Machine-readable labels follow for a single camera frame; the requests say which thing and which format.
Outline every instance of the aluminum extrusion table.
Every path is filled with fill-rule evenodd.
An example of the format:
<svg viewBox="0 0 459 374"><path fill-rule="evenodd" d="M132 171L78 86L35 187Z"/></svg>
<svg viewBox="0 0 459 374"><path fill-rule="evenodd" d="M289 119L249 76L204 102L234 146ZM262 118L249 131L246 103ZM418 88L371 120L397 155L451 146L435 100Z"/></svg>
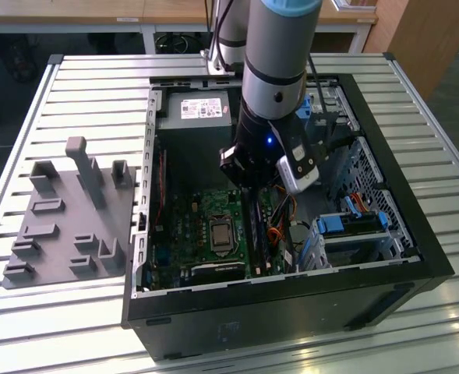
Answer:
<svg viewBox="0 0 459 374"><path fill-rule="evenodd" d="M314 61L319 72L354 75L454 278L370 329L159 363L119 326L123 277L4 290L2 271L30 198L34 161L74 168L64 158L65 141L85 136L101 167L119 156L137 167L139 180L148 78L207 73L197 55L67 56L46 68L0 180L0 372L459 371L459 154L396 62L382 55Z"/></svg>

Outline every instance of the desk leg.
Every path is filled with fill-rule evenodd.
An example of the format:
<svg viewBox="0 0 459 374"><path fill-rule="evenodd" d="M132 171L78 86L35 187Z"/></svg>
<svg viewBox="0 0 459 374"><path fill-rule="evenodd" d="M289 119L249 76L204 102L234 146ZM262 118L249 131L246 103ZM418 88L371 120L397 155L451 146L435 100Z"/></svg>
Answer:
<svg viewBox="0 0 459 374"><path fill-rule="evenodd" d="M147 55L155 55L157 53L154 45L154 33L156 29L154 25L141 25L141 33L144 40L144 51Z"/></svg>
<svg viewBox="0 0 459 374"><path fill-rule="evenodd" d="M351 47L349 48L348 53L362 53L370 30L371 24L357 25L357 31L352 39Z"/></svg>

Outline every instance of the power supply label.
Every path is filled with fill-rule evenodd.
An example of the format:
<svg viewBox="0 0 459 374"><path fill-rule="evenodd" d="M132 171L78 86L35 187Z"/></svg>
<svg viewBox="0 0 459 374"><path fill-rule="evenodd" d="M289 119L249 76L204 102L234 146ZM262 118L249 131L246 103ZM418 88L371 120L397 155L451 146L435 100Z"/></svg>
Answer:
<svg viewBox="0 0 459 374"><path fill-rule="evenodd" d="M192 99L181 102L181 119L222 117L221 99Z"/></svg>

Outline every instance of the green circuit board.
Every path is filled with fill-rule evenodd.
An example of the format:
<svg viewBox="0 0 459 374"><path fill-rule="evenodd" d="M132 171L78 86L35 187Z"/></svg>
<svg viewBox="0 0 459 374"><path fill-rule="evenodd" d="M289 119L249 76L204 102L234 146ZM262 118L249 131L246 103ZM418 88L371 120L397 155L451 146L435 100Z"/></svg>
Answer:
<svg viewBox="0 0 459 374"><path fill-rule="evenodd" d="M269 217L273 204L267 189L260 194L260 205L263 216ZM226 252L214 247L213 226L220 222L229 225L232 237L230 249ZM252 276L239 190L174 196L164 229L168 232L155 244L154 289L180 287L182 270L204 263L241 262L245 264L245 277ZM280 273L281 256L276 256L270 263L273 267L271 273Z"/></svg>

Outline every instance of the open computer tower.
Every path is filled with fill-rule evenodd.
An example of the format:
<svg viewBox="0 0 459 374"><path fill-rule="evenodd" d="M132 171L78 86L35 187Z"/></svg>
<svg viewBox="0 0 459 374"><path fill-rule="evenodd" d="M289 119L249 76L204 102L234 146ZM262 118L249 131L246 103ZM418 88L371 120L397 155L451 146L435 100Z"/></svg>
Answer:
<svg viewBox="0 0 459 374"><path fill-rule="evenodd" d="M351 141L292 197L279 178L248 194L220 171L240 80L152 79L122 326L153 359L376 325L453 275L353 77L320 80L332 141ZM317 88L297 110L311 142Z"/></svg>

